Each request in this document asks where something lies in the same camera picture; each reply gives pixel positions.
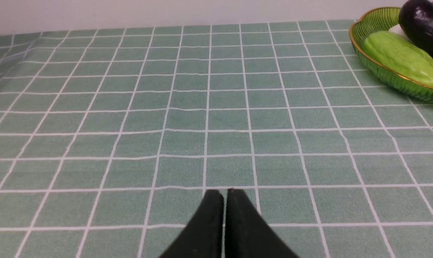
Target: fake eggplant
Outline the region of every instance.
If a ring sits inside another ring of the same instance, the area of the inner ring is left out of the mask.
[[[433,3],[408,0],[400,9],[398,22],[406,36],[433,58]]]

